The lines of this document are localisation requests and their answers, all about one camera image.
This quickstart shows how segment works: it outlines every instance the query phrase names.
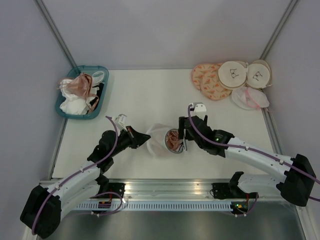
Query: cable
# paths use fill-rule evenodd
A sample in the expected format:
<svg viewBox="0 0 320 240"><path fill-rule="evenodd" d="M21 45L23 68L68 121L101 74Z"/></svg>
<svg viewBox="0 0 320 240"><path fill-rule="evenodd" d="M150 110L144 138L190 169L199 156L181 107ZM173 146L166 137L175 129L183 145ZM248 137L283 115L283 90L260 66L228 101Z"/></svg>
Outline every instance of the cable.
<svg viewBox="0 0 320 240"><path fill-rule="evenodd" d="M242 211L242 210L240 210L240 208L237 208L237 210L238 210L240 213L247 214L246 211Z"/></svg>
<svg viewBox="0 0 320 240"><path fill-rule="evenodd" d="M210 195L211 195L213 198L215 198L215 196L211 193L211 191L213 192L214 190L211 189L211 190L209 191L209 193L210 193Z"/></svg>
<svg viewBox="0 0 320 240"><path fill-rule="evenodd" d="M100 164L101 162L103 162L103 161L106 160L107 158L109 158L110 155L113 153L113 151L115 150L115 148L116 148L116 146L117 146L117 143L118 143L118 131L117 131L117 126L116 126L116 124L114 123L114 121L112 121L112 118L111 118L111 117L106 116L106 118L112 123L112 125L113 125L113 127L114 127L114 131L115 131L115 141L114 141L114 145L113 145L111 151L110 151L104 158L102 158L101 160L97 161L96 163L93 163L93 164L85 167L85 168L83 169L83 171L86 171L86 170L88 170L88 169L90 169L90 168L92 168L92 167ZM78 175L78 174L80 174L80 173L82 173L81 170L76 171L75 173L73 173L73 174L71 174L70 176L68 176L65 180L63 180L63 181L57 186L57 188L53 189L53 190L49 193L49 195L45 198L45 200L43 201L42 205L41 205L40 208L39 208L39 211L37 212L37 214L36 214L36 216L35 216L35 218L34 218L34 221L33 221L33 224L32 224L32 235L36 235L35 229L36 229L37 222L38 222L38 220L39 220L39 216L40 216L42 210L44 209L44 207L45 207L47 201L49 200L49 198L58 190L58 188L61 188L61 187L62 187L65 183L67 183L70 179L72 179L73 177L75 177L76 175Z"/></svg>
<svg viewBox="0 0 320 240"><path fill-rule="evenodd" d="M111 214L115 214L116 212L118 212L118 210L122 207L122 204L125 203L125 200L120 196L120 194L114 192L114 191L106 191L106 192L103 192L103 193L99 193L95 196L92 196L90 197L91 199L94 199L96 197L99 197L99 196L102 196L102 195L105 195L105 194L113 194L113 195L116 195L119 199L120 199L120 205L113 211L110 211L110 212L106 212L106 213L94 213L94 212L80 212L80 213L76 213L76 214L73 214L73 216L78 216L78 215L96 215L97 217L100 217L100 216L108 216L108 215L111 215Z"/></svg>
<svg viewBox="0 0 320 240"><path fill-rule="evenodd" d="M181 148L182 148L183 145L184 145L184 143L182 142L182 143L180 144L180 147L179 147L178 151L176 151L177 153L180 152L180 150L181 150Z"/></svg>
<svg viewBox="0 0 320 240"><path fill-rule="evenodd" d="M251 207L250 209L248 209L247 212L244 212L244 213L242 213L242 214L237 214L236 216L237 216L237 217L242 217L242 216L245 217L246 215L248 215L248 214L256 207L258 198L259 198L259 194L256 193L256 195L255 195L255 200L254 200L254 203L253 203L252 207Z"/></svg>
<svg viewBox="0 0 320 240"><path fill-rule="evenodd" d="M189 121L190 121L190 124L191 126L193 127L193 129L195 130L195 132L201 137L203 138L204 140L206 140L208 143L211 143L213 145L216 145L216 146L221 146L221 147L230 147L230 148L238 148L238 149L245 149L245 150L249 150L249 151L252 151L252 152L255 152L255 153L258 153L258 154L261 154L263 156L266 156L268 158L271 158L273 160L275 160L276 162L280 162L280 159L275 157L275 156L272 156L271 154L268 154L266 152L263 152L261 150L258 150L258 149L255 149L255 148L252 148L252 147L246 147L246 146L241 146L241 145L235 145L235 144L225 144L225 143L220 143L220 142L215 142L215 141L212 141L210 140L209 138L205 137L196 127L196 125L194 124L194 122L192 121L192 118L191 118L191 107L192 105L190 104L188 106L188 118L189 118ZM315 181L317 184L320 185L320 180L316 179L314 176L302 171L301 169L287 163L287 162L283 162L282 163L283 165L289 167L289 168L292 168L293 170L297 171L298 173L310 178L311 180ZM320 198L316 198L316 197L312 197L312 196L309 196L309 199L311 200L314 200L314 201L317 201L317 202L320 202Z"/></svg>

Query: white wall panel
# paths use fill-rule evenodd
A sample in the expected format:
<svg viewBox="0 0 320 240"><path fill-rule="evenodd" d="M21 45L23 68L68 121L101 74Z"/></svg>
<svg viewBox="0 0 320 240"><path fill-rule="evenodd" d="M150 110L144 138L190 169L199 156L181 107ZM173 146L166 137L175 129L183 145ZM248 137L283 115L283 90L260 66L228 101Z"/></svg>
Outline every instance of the white wall panel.
<svg viewBox="0 0 320 240"><path fill-rule="evenodd" d="M45 0L77 64L193 68L258 59L289 0Z"/></svg>
<svg viewBox="0 0 320 240"><path fill-rule="evenodd" d="M63 123L57 82L71 67L32 0L1 1L0 33L0 239L20 240Z"/></svg>
<svg viewBox="0 0 320 240"><path fill-rule="evenodd" d="M266 93L285 154L305 155L320 177L320 1L300 1L267 61L273 86ZM320 198L315 185L312 196ZM320 203L309 201L320 226Z"/></svg>

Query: plastic basket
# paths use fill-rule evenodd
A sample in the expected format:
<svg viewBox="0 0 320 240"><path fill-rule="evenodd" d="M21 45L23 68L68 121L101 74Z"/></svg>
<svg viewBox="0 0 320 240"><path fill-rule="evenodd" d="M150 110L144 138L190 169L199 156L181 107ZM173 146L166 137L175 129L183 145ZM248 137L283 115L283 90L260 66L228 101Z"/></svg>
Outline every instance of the plastic basket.
<svg viewBox="0 0 320 240"><path fill-rule="evenodd" d="M105 93L107 89L107 84L108 84L108 78L109 78L109 71L103 67L103 66L86 66L86 65L81 65L81 66L76 66L72 68L67 77L69 78L76 78L79 76L81 73L86 73L92 76L97 71L103 71L104 72L104 78L102 80L103 83L103 89L101 96L99 98L99 102L95 110L91 113L88 114L83 114L83 115L73 115L73 114L66 114L60 109L60 105L66 100L64 96L62 96L62 93L60 91L59 96L55 102L55 111L62 117L66 119L79 119L79 120L87 120L87 119L94 119L97 117L100 113L104 98L105 98Z"/></svg>

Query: white clip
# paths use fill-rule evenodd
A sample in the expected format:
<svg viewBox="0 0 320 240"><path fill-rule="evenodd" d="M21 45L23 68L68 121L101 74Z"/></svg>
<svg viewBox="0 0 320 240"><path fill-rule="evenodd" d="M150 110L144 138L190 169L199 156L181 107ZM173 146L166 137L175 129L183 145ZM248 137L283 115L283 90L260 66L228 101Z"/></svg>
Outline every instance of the white clip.
<svg viewBox="0 0 320 240"><path fill-rule="evenodd" d="M117 117L112 117L112 120L114 121L114 124L116 125L116 127L118 129L127 131L127 128L126 128L127 116L126 115L120 114Z"/></svg>
<svg viewBox="0 0 320 240"><path fill-rule="evenodd" d="M194 102L191 105L192 105L192 108L194 108L193 114L195 116L198 116L200 119L204 120L206 113L207 113L207 108L204 105L204 103L203 102Z"/></svg>

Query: white tabletop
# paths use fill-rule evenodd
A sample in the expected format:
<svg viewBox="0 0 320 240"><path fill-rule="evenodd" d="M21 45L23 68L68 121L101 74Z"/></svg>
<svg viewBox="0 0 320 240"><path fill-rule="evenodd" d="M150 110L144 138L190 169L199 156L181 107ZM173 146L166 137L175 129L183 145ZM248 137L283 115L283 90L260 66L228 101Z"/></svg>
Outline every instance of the white tabletop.
<svg viewBox="0 0 320 240"><path fill-rule="evenodd" d="M212 101L191 81L191 69L111 70L101 112L92 120L67 121L55 164L53 178L64 178L87 160L101 135L113 130L108 116L127 115L127 125L145 133L155 123L178 128L178 119L187 116L190 103L203 102L208 125L234 134L245 142L272 151L260 110L244 110L231 98ZM126 149L116 155L105 174L112 179L224 179L236 171L262 172L242 162L209 155L188 143L188 151L163 159L152 157L146 146Z"/></svg>

